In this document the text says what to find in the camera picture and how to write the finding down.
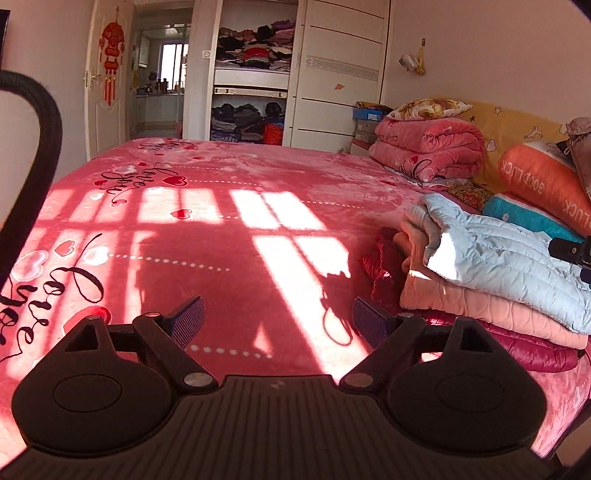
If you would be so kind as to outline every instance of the white wardrobe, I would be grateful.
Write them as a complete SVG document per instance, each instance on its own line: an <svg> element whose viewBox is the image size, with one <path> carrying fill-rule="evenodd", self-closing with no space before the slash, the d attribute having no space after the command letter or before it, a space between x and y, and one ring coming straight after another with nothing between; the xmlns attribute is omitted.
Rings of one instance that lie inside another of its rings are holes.
<svg viewBox="0 0 591 480"><path fill-rule="evenodd" d="M390 0L197 0L187 65L183 135L208 140L211 110L250 103L285 110L283 145L348 152L355 102L379 102ZM216 67L220 27L296 23L289 72Z"/></svg>

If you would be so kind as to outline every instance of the yellow headboard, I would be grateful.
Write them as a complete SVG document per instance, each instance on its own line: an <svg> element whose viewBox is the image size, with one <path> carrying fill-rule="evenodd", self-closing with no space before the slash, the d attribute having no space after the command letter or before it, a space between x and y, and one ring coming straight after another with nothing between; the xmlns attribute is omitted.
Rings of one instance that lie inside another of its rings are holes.
<svg viewBox="0 0 591 480"><path fill-rule="evenodd" d="M494 193L506 190L499 177L498 164L501 155L509 147L540 139L556 143L568 138L564 125L539 116L491 103L464 101L474 108L459 115L459 118L474 123L486 142L484 165L474 182Z"/></svg>

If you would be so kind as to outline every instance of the kitchen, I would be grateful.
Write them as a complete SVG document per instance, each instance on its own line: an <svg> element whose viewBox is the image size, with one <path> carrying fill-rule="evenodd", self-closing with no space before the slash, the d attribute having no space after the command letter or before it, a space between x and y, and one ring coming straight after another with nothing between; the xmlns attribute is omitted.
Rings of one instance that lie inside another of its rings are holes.
<svg viewBox="0 0 591 480"><path fill-rule="evenodd" d="M133 139L182 136L191 15L192 9L139 12L128 111Z"/></svg>

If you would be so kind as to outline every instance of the blue box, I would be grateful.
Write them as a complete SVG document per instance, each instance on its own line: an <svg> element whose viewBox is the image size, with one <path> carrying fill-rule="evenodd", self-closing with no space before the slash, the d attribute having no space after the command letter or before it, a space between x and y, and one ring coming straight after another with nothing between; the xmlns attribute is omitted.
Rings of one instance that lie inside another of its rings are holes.
<svg viewBox="0 0 591 480"><path fill-rule="evenodd" d="M353 108L353 118L356 120L370 120L381 122L385 115L380 110L369 110L367 108Z"/></svg>

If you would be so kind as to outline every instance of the kitchen counter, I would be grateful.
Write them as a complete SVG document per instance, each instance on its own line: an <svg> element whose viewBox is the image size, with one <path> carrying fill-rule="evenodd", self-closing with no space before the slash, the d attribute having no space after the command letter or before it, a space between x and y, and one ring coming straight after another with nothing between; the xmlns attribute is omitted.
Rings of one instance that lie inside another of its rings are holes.
<svg viewBox="0 0 591 480"><path fill-rule="evenodd" d="M160 95L137 95L137 98L151 98L151 97L176 97L178 94L176 93L160 93Z"/></svg>
<svg viewBox="0 0 591 480"><path fill-rule="evenodd" d="M183 120L184 94L180 95L180 99L176 93L138 95L135 103L138 124Z"/></svg>

